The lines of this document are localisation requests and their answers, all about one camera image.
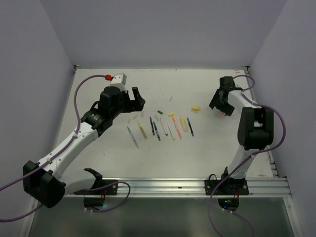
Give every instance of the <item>white table surface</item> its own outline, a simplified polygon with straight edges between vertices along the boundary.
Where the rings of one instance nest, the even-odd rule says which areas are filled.
[[[73,105],[74,91],[86,77],[94,74],[125,73],[126,88],[137,86],[141,96],[146,100],[144,117],[140,112],[120,114],[103,135],[90,144],[68,167],[65,174],[90,167],[104,177],[117,178],[201,178],[215,173],[218,177],[233,159],[237,148],[237,129],[240,114],[234,111],[225,117],[218,110],[211,110],[209,103],[219,87],[219,78],[244,74],[243,70],[136,70],[136,69],[78,69],[70,92],[57,143],[65,139],[76,126]],[[236,84],[246,88],[246,78],[237,78]],[[88,111],[93,102],[99,100],[108,81],[101,78],[86,82],[78,94],[80,117]],[[198,105],[201,110],[195,114],[191,106]],[[174,113],[182,132],[179,139],[169,113]],[[135,120],[128,119],[139,115]],[[157,127],[161,136],[158,141],[152,135],[149,116],[162,117],[168,122],[176,137],[173,141],[165,136],[160,122]],[[179,116],[189,117],[195,136],[184,133]],[[138,127],[141,123],[148,140]],[[137,149],[128,133],[129,126],[140,147]],[[248,177],[272,177],[268,154],[256,157],[247,173]]]

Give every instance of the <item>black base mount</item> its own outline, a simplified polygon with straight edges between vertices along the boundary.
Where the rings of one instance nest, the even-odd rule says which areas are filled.
[[[204,186],[205,186],[205,194],[211,195],[216,185],[219,184],[223,179],[225,179],[228,176],[227,167],[224,170],[224,173],[222,174],[221,179],[207,179],[204,180]],[[246,179],[233,179],[229,178],[226,180],[221,186],[218,187],[218,189],[215,191],[214,195],[249,195],[249,189],[247,185]]]
[[[23,175],[38,167],[38,163],[28,161],[23,166]],[[51,170],[40,169],[23,180],[24,191],[48,208],[55,206],[63,198],[66,186],[65,183],[58,181],[52,173]]]

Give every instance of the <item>green pen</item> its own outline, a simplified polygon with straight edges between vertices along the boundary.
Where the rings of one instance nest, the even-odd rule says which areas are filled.
[[[157,138],[158,138],[158,140],[160,141],[160,136],[159,136],[159,133],[158,133],[156,124],[155,124],[155,122],[153,122],[153,123],[154,123],[155,131],[156,131],[156,134],[157,134]]]

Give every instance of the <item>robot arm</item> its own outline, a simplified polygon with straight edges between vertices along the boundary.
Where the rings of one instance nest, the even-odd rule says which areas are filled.
[[[51,153],[40,159],[37,163],[28,161],[23,166],[23,175],[38,169],[28,178],[24,179],[24,191],[50,208],[55,206],[64,195],[75,191],[102,186],[102,175],[93,169],[86,168],[80,174],[64,179],[63,173],[71,162],[81,153],[85,147],[100,137],[120,113],[142,111],[145,100],[140,96],[137,87],[132,91],[135,100],[130,100],[125,89],[126,75],[117,74],[111,78],[110,86],[101,92],[100,100],[95,102],[91,109],[80,120],[79,132],[76,129]],[[62,150],[71,140],[74,141],[59,156],[50,160]]]
[[[224,177],[234,170],[254,151],[263,150],[273,142],[274,118],[273,111],[249,103],[241,95],[242,88],[236,87],[233,77],[220,78],[220,88],[217,89],[209,106],[217,108],[227,116],[236,109],[240,114],[238,127],[239,148],[233,161],[224,171]],[[248,168],[255,157],[241,166],[232,176],[234,179],[244,179]]]

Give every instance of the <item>blue pen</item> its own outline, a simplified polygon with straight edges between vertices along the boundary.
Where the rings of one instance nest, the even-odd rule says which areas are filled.
[[[189,124],[190,130],[191,130],[191,134],[192,134],[192,136],[194,137],[194,133],[193,133],[193,130],[192,130],[192,127],[191,127],[191,124],[190,124],[190,120],[189,120],[189,118],[188,118],[188,117],[187,117],[187,121],[188,121],[188,124]]]

